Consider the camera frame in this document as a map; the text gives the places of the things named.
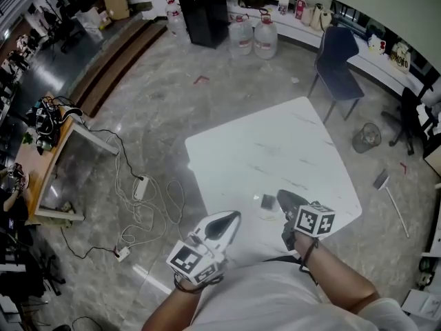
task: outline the blue chair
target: blue chair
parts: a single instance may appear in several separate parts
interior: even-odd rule
[[[344,27],[328,27],[326,29],[314,64],[317,75],[307,96],[308,98],[311,96],[318,77],[320,77],[332,97],[331,107],[323,123],[328,120],[337,101],[355,99],[345,117],[347,120],[360,98],[365,96],[347,67],[347,59],[357,54],[357,42],[349,29]]]

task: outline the brown stair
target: brown stair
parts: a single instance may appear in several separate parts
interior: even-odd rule
[[[89,68],[73,89],[71,100],[94,117],[124,74],[166,30],[151,21],[134,22]]]

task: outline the black cabinet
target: black cabinet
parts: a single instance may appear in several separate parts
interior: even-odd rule
[[[192,43],[217,47],[228,35],[227,0],[179,0]]]

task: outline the wrist strap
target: wrist strap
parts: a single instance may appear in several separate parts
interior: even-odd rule
[[[178,274],[175,273],[174,274],[174,278],[173,278],[173,282],[174,282],[174,286],[176,287],[177,290],[180,290],[181,292],[184,293],[190,293],[190,294],[199,294],[203,291],[203,289],[205,287],[207,287],[208,285],[214,285],[217,284],[219,282],[221,282],[223,280],[223,276],[218,276],[215,279],[212,279],[210,282],[204,283],[203,285],[200,285],[199,287],[193,289],[193,290],[186,290],[178,281]]]
[[[311,256],[312,250],[314,248],[318,248],[318,238],[313,238],[312,244],[309,246],[308,250],[306,251],[305,258],[302,259],[302,263],[300,264],[300,267],[298,269],[301,272],[307,273],[309,276],[311,276],[311,278],[313,279],[314,283],[317,284],[317,282],[314,279],[314,276],[311,274],[311,272],[305,269],[305,265],[308,262],[308,259]]]

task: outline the trash can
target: trash can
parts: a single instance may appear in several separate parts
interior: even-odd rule
[[[364,153],[381,143],[381,133],[372,123],[366,123],[352,139],[352,147],[358,153]]]

